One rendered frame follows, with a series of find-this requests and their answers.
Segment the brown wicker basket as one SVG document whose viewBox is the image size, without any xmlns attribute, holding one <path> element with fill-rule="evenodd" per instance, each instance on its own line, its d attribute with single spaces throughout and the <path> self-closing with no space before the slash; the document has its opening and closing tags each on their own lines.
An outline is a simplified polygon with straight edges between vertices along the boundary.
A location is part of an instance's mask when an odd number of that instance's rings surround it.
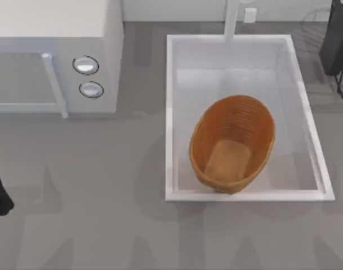
<svg viewBox="0 0 343 270">
<path fill-rule="evenodd" d="M 224 194 L 241 192 L 261 173 L 275 141 L 269 109 L 248 95 L 212 104 L 195 126 L 189 160 L 198 181 Z"/>
</svg>

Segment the pale microwave oven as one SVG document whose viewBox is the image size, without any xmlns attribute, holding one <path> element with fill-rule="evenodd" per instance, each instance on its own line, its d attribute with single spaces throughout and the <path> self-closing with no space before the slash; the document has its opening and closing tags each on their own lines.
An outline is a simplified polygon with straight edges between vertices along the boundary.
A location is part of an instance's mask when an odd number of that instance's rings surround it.
<svg viewBox="0 0 343 270">
<path fill-rule="evenodd" d="M 123 39 L 120 0 L 0 0 L 0 113 L 60 113 L 42 53 L 53 57 L 68 116 L 114 113 Z M 74 70 L 82 56 L 98 61 L 97 73 Z M 89 81 L 102 85 L 101 97 L 80 94 Z"/>
</svg>

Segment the small microwave knob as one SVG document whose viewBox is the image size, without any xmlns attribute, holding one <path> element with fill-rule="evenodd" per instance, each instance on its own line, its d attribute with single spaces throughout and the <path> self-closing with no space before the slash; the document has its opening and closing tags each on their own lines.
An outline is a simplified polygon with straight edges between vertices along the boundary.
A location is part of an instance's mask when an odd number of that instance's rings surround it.
<svg viewBox="0 0 343 270">
<path fill-rule="evenodd" d="M 87 98 L 99 98 L 104 94 L 102 85 L 94 81 L 81 83 L 78 89 L 80 94 Z"/>
</svg>

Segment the large microwave knob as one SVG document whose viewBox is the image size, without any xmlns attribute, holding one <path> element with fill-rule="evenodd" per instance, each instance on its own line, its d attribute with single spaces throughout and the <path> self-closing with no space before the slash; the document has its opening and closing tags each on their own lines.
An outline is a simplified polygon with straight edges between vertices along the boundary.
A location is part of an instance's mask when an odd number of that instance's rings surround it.
<svg viewBox="0 0 343 270">
<path fill-rule="evenodd" d="M 98 72 L 99 63 L 91 56 L 74 58 L 72 61 L 74 70 L 82 75 L 92 75 Z"/>
</svg>

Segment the white sink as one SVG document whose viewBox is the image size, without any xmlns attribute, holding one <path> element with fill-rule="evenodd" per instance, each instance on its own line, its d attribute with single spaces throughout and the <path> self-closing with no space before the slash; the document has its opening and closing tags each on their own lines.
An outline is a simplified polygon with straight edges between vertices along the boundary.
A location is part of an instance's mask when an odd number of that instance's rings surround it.
<svg viewBox="0 0 343 270">
<path fill-rule="evenodd" d="M 168 35 L 166 62 L 166 201 L 315 202 L 334 192 L 290 35 Z M 262 172 L 243 191 L 202 185 L 189 161 L 189 141 L 217 100 L 249 95 L 275 120 L 276 138 Z"/>
</svg>

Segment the tall white tap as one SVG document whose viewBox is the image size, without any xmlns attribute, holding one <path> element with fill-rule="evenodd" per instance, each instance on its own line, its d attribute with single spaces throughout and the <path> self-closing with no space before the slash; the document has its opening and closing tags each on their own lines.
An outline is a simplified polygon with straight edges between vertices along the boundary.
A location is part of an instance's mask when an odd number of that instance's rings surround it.
<svg viewBox="0 0 343 270">
<path fill-rule="evenodd" d="M 234 38 L 239 3 L 239 0 L 226 0 L 224 25 L 224 38 L 226 43 L 231 43 Z"/>
</svg>

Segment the white wall socket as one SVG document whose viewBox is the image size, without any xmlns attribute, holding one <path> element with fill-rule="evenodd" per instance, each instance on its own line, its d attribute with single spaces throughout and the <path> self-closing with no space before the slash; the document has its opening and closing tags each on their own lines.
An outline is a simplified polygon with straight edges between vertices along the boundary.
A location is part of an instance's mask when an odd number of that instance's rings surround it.
<svg viewBox="0 0 343 270">
<path fill-rule="evenodd" d="M 257 8 L 246 8 L 244 10 L 244 23 L 255 23 L 257 16 Z"/>
</svg>

